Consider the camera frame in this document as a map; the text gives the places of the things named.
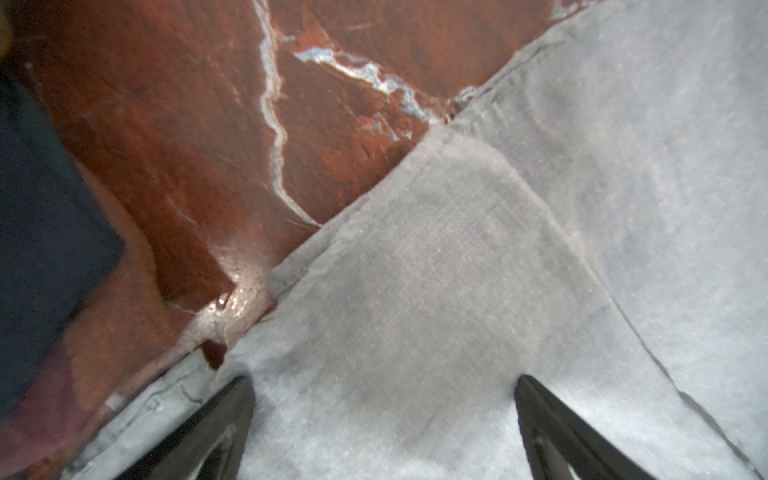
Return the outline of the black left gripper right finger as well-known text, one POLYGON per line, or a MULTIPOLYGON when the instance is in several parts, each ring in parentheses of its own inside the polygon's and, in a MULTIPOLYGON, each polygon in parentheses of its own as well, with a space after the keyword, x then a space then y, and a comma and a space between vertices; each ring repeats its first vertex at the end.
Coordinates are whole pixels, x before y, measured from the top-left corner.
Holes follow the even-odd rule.
POLYGON ((532 477, 650 479, 536 378, 522 375, 514 389, 518 425, 532 477))

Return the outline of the grey long sleeve shirt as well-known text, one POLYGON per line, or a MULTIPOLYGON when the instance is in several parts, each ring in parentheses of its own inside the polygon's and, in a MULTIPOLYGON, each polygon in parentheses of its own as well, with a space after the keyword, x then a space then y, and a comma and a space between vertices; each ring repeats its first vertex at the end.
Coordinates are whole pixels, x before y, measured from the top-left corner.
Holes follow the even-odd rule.
POLYGON ((241 479, 529 479, 536 378, 655 479, 767 475, 767 5, 607 1, 526 47, 63 475, 239 376, 241 479))

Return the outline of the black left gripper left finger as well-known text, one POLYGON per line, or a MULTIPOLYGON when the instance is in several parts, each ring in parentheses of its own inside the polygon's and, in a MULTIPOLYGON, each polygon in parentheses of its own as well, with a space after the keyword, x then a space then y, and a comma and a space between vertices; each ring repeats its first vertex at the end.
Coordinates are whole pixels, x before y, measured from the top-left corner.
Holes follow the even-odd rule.
POLYGON ((118 477, 235 479, 254 409, 252 383, 239 376, 118 477))

